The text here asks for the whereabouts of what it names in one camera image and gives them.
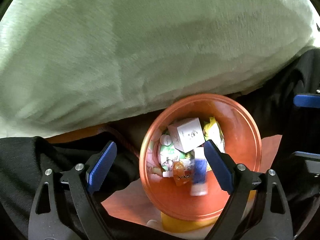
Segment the blue white carton box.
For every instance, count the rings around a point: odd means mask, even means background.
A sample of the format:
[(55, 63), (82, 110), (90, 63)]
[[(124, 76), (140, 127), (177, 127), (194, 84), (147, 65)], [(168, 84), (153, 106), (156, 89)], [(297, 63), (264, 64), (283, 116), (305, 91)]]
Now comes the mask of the blue white carton box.
[(197, 147), (192, 161), (191, 196), (205, 196), (208, 193), (206, 173), (207, 159), (204, 155), (204, 147)]

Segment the orange snack bag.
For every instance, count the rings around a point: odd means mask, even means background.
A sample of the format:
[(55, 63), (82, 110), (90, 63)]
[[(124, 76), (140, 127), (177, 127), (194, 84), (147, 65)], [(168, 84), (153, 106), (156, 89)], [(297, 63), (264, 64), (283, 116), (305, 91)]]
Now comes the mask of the orange snack bag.
[(179, 161), (174, 162), (172, 168), (172, 174), (176, 186), (182, 186), (191, 181), (191, 172), (185, 170), (184, 163)]

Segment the grey white square box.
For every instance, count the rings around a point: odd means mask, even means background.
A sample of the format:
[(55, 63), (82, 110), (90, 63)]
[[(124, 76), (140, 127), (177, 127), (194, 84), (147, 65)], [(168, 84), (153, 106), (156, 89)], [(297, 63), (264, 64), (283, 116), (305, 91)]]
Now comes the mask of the grey white square box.
[(174, 147), (184, 153), (204, 144), (205, 139), (199, 118), (187, 118), (168, 126)]

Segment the white bottle cap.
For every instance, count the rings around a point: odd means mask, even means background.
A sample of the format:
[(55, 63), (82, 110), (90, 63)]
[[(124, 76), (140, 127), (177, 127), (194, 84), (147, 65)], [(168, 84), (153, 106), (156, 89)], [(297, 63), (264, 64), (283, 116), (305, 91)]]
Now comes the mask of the white bottle cap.
[(168, 134), (163, 134), (160, 137), (160, 143), (163, 146), (170, 146), (172, 144), (171, 136)]

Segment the orange trash bin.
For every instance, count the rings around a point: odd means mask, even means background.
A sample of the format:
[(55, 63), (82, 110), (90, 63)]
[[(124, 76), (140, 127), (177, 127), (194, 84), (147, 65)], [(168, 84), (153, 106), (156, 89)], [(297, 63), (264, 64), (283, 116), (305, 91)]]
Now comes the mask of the orange trash bin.
[(234, 168), (259, 171), (260, 133), (249, 112), (222, 95), (182, 99), (150, 126), (140, 178), (151, 202), (176, 219), (218, 217), (234, 189)]

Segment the crumpled trash wrappers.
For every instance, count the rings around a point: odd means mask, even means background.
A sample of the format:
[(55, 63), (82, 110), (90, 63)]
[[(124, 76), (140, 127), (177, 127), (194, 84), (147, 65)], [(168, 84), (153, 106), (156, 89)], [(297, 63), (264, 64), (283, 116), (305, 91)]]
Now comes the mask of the crumpled trash wrappers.
[(167, 129), (164, 132), (157, 129), (147, 146), (148, 171), (163, 178), (173, 178), (173, 164), (180, 160), (184, 163), (185, 170), (192, 172), (191, 159), (193, 152), (183, 153), (177, 150), (173, 143), (170, 146), (161, 145), (160, 137), (163, 134), (170, 135)]

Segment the yellow stool under bin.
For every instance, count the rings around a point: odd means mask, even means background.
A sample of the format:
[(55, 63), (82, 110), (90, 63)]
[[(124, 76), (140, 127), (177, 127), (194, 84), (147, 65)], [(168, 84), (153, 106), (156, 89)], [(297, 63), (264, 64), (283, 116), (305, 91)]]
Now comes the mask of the yellow stool under bin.
[[(256, 192), (257, 192), (256, 190), (250, 191), (241, 221), (243, 221), (244, 218), (251, 211), (255, 201)], [(165, 231), (172, 232), (172, 233), (185, 233), (185, 232), (191, 232), (197, 229), (202, 229), (207, 226), (214, 225), (217, 219), (218, 219), (218, 216), (208, 220), (188, 221), (188, 220), (172, 218), (161, 212), (161, 223), (162, 223), (163, 229)]]

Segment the yellow snack packet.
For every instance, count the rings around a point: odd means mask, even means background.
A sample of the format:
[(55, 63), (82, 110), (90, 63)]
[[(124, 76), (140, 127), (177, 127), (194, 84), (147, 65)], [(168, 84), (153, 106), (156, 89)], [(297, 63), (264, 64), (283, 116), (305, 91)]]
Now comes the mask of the yellow snack packet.
[(225, 153), (225, 139), (219, 123), (214, 117), (209, 118), (209, 122), (204, 123), (203, 133), (205, 140), (211, 140), (220, 152)]

